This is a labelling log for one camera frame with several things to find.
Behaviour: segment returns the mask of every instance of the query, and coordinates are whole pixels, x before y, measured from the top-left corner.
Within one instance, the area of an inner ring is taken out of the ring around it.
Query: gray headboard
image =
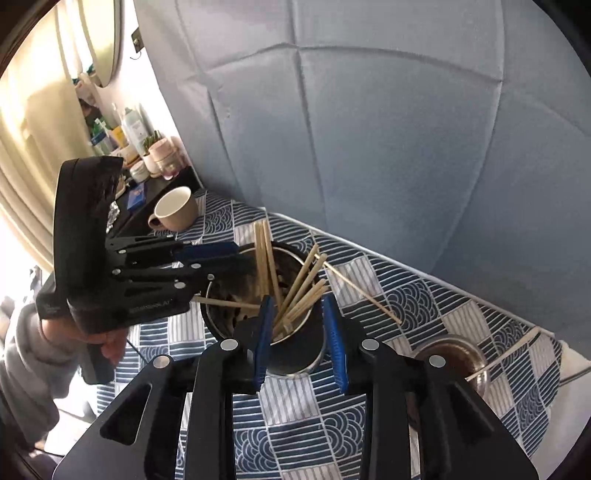
[[[532,0],[141,0],[204,184],[591,356],[591,79]]]

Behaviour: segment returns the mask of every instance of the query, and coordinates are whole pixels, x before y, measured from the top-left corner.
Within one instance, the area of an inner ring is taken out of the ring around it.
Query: beige mug
[[[197,202],[189,187],[177,187],[165,194],[148,218],[148,226],[157,232],[181,232],[189,228],[199,215]]]

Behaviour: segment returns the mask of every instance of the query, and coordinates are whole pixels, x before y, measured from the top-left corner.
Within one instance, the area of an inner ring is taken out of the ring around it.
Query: wall
[[[131,34],[138,28],[138,19],[132,0],[121,0],[122,35],[119,65],[111,82],[104,88],[97,88],[101,111],[111,122],[115,120],[111,104],[119,110],[124,107],[138,108],[150,129],[157,129],[171,137],[173,142],[186,151],[180,140],[178,129],[164,101],[150,58],[146,49],[136,53]]]

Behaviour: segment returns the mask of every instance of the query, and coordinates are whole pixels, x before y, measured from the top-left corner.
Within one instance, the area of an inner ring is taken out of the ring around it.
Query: table
[[[236,241],[245,245],[254,240],[252,223],[267,217],[273,240],[291,244],[302,252],[318,243],[321,252],[328,255],[328,262],[391,309],[402,325],[399,327],[330,271],[321,272],[343,314],[360,320],[368,336],[401,355],[410,355],[429,338],[454,333],[477,344],[490,362],[531,329],[483,300],[328,233],[214,192],[199,190],[194,196],[200,216],[190,229],[177,235],[178,239],[204,244]],[[175,359],[198,355],[215,342],[196,304],[185,314],[134,326],[129,338],[148,361],[162,353]],[[561,345],[540,334],[491,370],[485,400],[528,456],[535,452],[547,430],[550,406],[558,389],[560,360]],[[128,347],[116,369],[115,382],[98,387],[98,410],[104,410],[142,367],[137,353]],[[189,394],[177,452],[179,479],[183,476],[190,401]],[[339,394],[326,358],[312,374],[267,377],[258,395],[235,395],[237,478],[358,478],[364,401],[364,396]],[[418,478],[416,432],[410,431],[410,439],[412,475]]]

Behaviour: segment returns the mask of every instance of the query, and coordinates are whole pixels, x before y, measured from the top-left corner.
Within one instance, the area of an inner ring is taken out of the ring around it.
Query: gray sleeve
[[[35,306],[23,307],[14,338],[0,359],[0,390],[31,445],[57,424],[53,399],[68,395],[81,347],[75,340],[62,347],[49,343]]]

